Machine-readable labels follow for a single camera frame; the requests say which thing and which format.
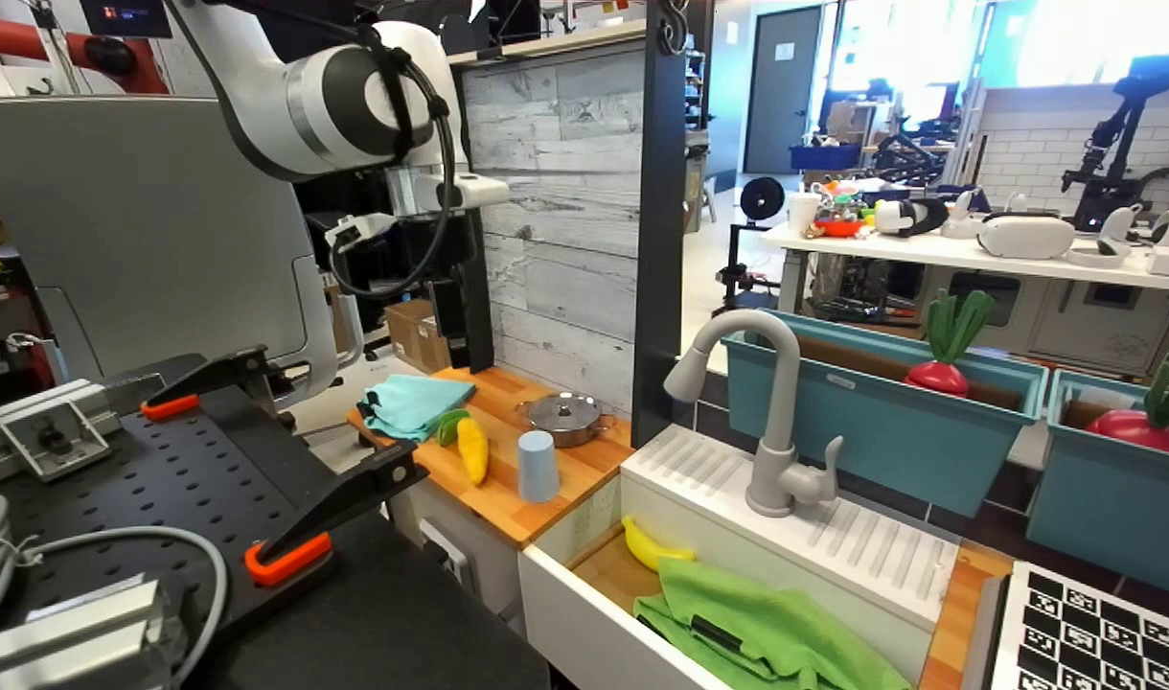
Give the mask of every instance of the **teal object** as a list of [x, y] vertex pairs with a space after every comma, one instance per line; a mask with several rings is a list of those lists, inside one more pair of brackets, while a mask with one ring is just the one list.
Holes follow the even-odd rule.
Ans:
[[448, 408], [466, 404], [468, 395], [473, 381], [434, 374], [393, 374], [369, 387], [366, 425], [383, 436], [426, 439]]
[[1147, 399], [1147, 387], [1057, 370], [1028, 536], [1169, 591], [1169, 452], [1067, 425], [1062, 408], [1081, 390]]
[[[895, 362], [920, 362], [920, 342], [852, 329], [820, 319], [779, 314], [808, 348], [831, 346]], [[776, 352], [737, 334], [729, 346], [729, 425], [762, 436]], [[1018, 408], [951, 399], [900, 380], [802, 361], [797, 452], [820, 459], [831, 436], [849, 436], [839, 468], [920, 502], [973, 518], [1018, 433], [1043, 416], [1048, 367], [966, 352], [973, 387], [1020, 399]]]
[[518, 436], [518, 494], [530, 502], [547, 502], [555, 494], [555, 443], [546, 427]]
[[733, 690], [910, 690], [859, 633], [802, 591], [668, 560], [638, 618]]

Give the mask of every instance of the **yellow banana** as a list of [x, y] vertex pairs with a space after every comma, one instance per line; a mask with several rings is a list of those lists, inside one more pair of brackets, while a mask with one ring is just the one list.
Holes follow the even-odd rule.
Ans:
[[475, 416], [462, 416], [457, 448], [462, 448], [468, 484], [478, 487], [485, 475], [493, 472], [493, 439], [485, 436], [485, 425]]
[[660, 572], [664, 560], [693, 560], [692, 549], [668, 549], [660, 545], [643, 525], [638, 525], [633, 518], [622, 522], [625, 525], [625, 549], [651, 572]]

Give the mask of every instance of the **white cable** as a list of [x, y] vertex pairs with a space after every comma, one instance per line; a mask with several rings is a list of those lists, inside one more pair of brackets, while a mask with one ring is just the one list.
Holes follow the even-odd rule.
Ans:
[[40, 554], [54, 554], [54, 553], [82, 549], [82, 545], [100, 545], [100, 540], [190, 540], [209, 554], [211, 573], [214, 573], [214, 591], [211, 591], [209, 619], [204, 619], [190, 657], [177, 666], [177, 682], [186, 684], [194, 678], [194, 671], [199, 666], [199, 657], [209, 654], [209, 643], [223, 627], [227, 596], [232, 596], [227, 560], [199, 532], [190, 532], [190, 530], [177, 530], [177, 525], [121, 525], [121, 530], [58, 536], [58, 540], [47, 540], [47, 545], [27, 545], [27, 540], [11, 545], [7, 496], [0, 494], [0, 600], [11, 586], [16, 565], [33, 565], [33, 562], [40, 562]]
[[204, 619], [190, 657], [173, 674], [186, 684], [194, 678], [194, 671], [199, 666], [199, 657], [209, 654], [209, 643], [223, 627], [227, 596], [232, 596], [227, 560], [223, 560], [223, 553], [211, 540], [204, 540], [199, 532], [190, 532], [190, 530], [173, 530], [173, 525], [121, 525], [121, 530], [95, 530], [95, 532], [77, 532], [77, 536], [47, 540], [34, 553], [52, 554], [52, 553], [67, 553], [67, 549], [82, 549], [82, 545], [95, 545], [95, 540], [149, 540], [149, 536], [159, 536], [159, 540], [173, 536], [173, 540], [197, 545], [211, 560], [211, 572], [214, 572], [214, 591], [211, 591], [209, 619]]

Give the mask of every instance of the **checkerboard pattern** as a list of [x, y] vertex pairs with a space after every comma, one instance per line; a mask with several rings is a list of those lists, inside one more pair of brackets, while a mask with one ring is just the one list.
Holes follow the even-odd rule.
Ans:
[[992, 690], [1169, 690], [1169, 618], [1018, 562]]

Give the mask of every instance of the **door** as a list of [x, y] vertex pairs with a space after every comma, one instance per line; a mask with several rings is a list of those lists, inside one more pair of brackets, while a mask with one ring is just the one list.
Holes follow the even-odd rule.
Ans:
[[744, 173], [790, 176], [790, 144], [808, 132], [820, 6], [760, 13]]

